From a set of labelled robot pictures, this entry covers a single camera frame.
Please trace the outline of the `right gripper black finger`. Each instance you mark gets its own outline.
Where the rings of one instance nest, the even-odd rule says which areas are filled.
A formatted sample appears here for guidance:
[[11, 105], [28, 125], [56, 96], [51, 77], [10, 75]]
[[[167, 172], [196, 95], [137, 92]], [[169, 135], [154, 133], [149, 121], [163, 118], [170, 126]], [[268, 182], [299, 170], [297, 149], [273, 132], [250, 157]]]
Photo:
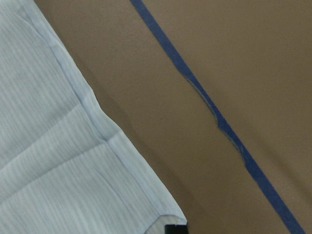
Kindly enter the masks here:
[[187, 225], [167, 224], [164, 226], [165, 234], [188, 234]]

